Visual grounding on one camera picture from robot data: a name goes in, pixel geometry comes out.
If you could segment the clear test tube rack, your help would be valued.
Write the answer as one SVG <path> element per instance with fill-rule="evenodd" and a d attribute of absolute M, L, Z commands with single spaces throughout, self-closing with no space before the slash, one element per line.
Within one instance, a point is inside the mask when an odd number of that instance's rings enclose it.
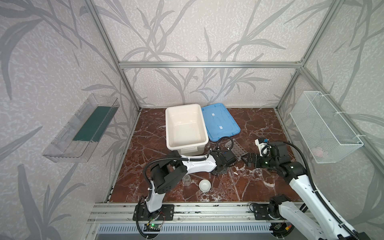
<path fill-rule="evenodd" d="M 248 152 L 235 139 L 232 140 L 234 145 L 231 148 L 231 151 L 235 154 L 237 161 L 240 161 L 241 157 L 246 155 Z"/>

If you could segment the small clear beaker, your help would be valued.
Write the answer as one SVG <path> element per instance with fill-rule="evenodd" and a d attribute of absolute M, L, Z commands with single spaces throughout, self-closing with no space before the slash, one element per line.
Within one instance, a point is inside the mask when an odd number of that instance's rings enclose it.
<path fill-rule="evenodd" d="M 185 186 L 185 187 L 188 187 L 188 186 L 190 186 L 192 184 L 192 178 L 191 178 L 191 176 L 190 175 L 185 175 L 184 177 L 183 177 L 183 185 Z"/>

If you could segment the white plastic bin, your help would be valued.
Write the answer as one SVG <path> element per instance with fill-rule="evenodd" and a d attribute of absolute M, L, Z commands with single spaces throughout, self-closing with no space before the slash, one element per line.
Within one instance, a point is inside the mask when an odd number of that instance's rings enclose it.
<path fill-rule="evenodd" d="M 204 153 L 208 133 L 198 104 L 166 109 L 166 142 L 170 151 L 181 155 L 198 156 Z"/>

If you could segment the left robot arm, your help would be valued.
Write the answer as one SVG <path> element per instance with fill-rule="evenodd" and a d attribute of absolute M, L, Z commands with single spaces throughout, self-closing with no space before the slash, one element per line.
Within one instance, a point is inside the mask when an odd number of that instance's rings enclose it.
<path fill-rule="evenodd" d="M 237 157 L 231 150 L 210 150 L 202 156 L 185 156 L 173 151 L 146 164 L 143 176 L 149 185 L 149 195 L 145 199 L 148 212 L 158 212 L 165 194 L 175 188 L 185 175 L 200 172 L 224 175 L 236 162 Z"/>

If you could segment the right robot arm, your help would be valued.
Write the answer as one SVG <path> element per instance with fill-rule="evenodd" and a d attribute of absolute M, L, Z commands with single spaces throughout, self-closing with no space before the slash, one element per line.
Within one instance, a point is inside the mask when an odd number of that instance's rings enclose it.
<path fill-rule="evenodd" d="M 249 167 L 276 172 L 303 201 L 298 208 L 286 195 L 270 198 L 268 205 L 251 204 L 256 218 L 286 220 L 309 240 L 368 240 L 365 232 L 357 232 L 330 204 L 316 187 L 307 161 L 302 164 L 291 161 L 287 147 L 303 153 L 295 145 L 264 140 L 257 143 L 259 153 L 247 153 L 241 157 Z"/>

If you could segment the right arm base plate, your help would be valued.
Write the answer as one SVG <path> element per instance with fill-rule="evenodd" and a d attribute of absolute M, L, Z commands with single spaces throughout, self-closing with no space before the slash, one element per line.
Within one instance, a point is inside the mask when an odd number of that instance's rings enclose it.
<path fill-rule="evenodd" d="M 255 220 L 272 220 L 268 212 L 268 204 L 257 204 L 253 203 L 250 206 L 252 212 L 254 213 Z"/>

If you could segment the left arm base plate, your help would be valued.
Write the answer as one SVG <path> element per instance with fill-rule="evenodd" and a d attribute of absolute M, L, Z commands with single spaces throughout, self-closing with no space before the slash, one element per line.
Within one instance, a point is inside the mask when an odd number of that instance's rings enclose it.
<path fill-rule="evenodd" d="M 136 205 L 133 221 L 172 221 L 174 218 L 175 205 L 162 205 L 159 210 L 150 212 L 146 204 Z"/>

